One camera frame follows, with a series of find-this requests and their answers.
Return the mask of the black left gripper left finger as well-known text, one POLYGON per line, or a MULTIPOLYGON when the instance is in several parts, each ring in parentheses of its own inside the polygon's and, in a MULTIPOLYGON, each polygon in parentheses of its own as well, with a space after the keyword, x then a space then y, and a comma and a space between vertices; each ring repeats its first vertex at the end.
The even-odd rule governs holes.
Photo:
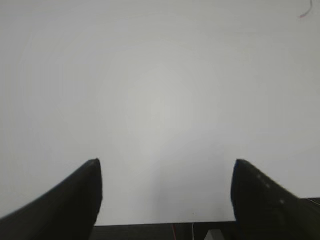
POLYGON ((99 159, 83 164, 43 196, 1 218, 2 240, 88 240, 103 201, 99 159))

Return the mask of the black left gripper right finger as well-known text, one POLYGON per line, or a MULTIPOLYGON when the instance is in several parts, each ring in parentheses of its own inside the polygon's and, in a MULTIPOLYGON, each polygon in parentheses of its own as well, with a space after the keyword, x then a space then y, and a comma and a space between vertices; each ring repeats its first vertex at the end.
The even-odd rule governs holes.
POLYGON ((249 161, 235 162, 231 202, 245 240, 318 240, 319 198, 299 198, 249 161))

